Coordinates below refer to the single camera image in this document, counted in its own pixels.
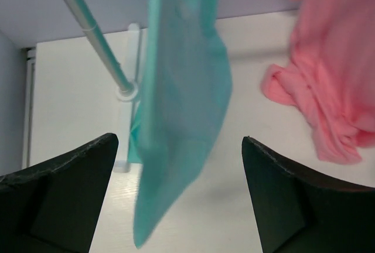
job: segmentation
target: teal cloth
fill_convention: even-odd
[[[149,0],[146,67],[129,161],[142,162],[134,216],[139,248],[201,172],[231,95],[217,0]]]

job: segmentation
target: pink towel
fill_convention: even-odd
[[[265,96],[294,105],[313,129],[320,160],[361,161],[375,144],[375,0],[303,0],[291,61],[272,65]]]

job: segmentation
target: crumpled pink cloth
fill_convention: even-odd
[[[304,114],[320,160],[360,162],[356,147],[375,144],[375,0],[303,0],[290,64],[261,89]]]

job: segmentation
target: wall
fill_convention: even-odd
[[[0,32],[0,175],[21,169],[26,62]]]
[[[147,26],[148,0],[86,0],[104,33]],[[220,0],[219,17],[253,15],[296,8],[289,0]],[[0,29],[18,46],[83,36],[62,0],[0,0]]]

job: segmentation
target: table surface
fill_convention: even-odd
[[[288,40],[295,19],[295,12],[280,12],[218,20],[230,55],[233,95],[201,176],[137,251],[132,242],[132,217],[139,166],[132,166],[130,173],[113,173],[90,253],[261,253],[241,159],[244,136],[327,175],[375,187],[375,149],[361,149],[364,160],[358,165],[321,162],[301,113],[266,99],[260,92],[266,68],[288,62]],[[124,61],[127,33],[112,33],[106,38],[119,61]],[[39,43],[31,164],[106,132],[116,133],[118,105],[115,83],[84,37]]]

